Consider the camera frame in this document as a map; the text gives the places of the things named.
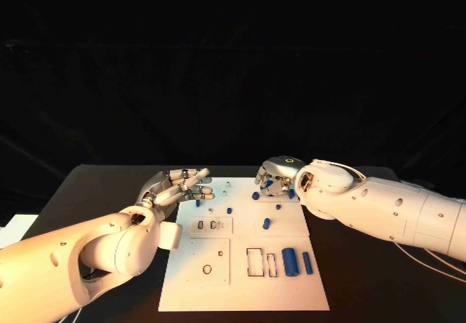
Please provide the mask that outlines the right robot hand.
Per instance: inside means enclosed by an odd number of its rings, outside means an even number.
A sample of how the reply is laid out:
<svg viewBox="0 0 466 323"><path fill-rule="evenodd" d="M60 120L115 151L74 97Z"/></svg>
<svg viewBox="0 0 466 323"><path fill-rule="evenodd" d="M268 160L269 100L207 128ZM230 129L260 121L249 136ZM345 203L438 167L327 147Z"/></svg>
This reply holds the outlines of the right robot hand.
<svg viewBox="0 0 466 323"><path fill-rule="evenodd" d="M306 163L291 156L278 156L269 158L257 171L255 179L260 186L263 196L283 196L291 193L295 186L296 175Z"/></svg>

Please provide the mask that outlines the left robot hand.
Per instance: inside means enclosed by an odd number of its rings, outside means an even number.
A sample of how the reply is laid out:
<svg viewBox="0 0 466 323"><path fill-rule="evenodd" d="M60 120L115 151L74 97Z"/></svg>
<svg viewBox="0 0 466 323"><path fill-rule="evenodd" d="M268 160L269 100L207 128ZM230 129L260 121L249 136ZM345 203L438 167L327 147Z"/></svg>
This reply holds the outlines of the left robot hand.
<svg viewBox="0 0 466 323"><path fill-rule="evenodd" d="M213 188L206 186L211 181L208 168L161 171L143 185L136 205L152 210L164 221L182 202L216 198Z"/></svg>

